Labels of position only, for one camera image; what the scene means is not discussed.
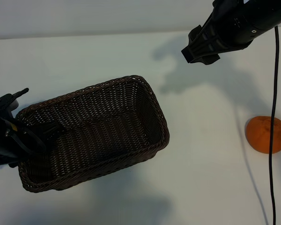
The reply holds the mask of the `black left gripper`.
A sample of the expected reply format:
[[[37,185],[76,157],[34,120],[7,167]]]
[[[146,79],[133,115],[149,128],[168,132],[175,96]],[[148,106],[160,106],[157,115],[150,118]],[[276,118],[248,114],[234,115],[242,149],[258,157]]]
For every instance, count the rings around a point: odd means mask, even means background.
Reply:
[[[18,107],[19,94],[6,94],[0,97],[0,165],[13,167],[27,158],[46,152],[44,141],[65,132],[57,121],[35,125],[35,132],[12,116]]]

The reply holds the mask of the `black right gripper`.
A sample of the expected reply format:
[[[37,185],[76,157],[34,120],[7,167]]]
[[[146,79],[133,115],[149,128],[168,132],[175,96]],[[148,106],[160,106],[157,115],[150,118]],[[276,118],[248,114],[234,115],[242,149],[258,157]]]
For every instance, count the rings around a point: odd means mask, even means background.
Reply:
[[[255,38],[251,32],[254,6],[253,0],[215,0],[212,20],[195,27],[188,35],[188,46],[181,51],[186,61],[210,65],[220,59],[224,43],[231,49],[250,45]]]

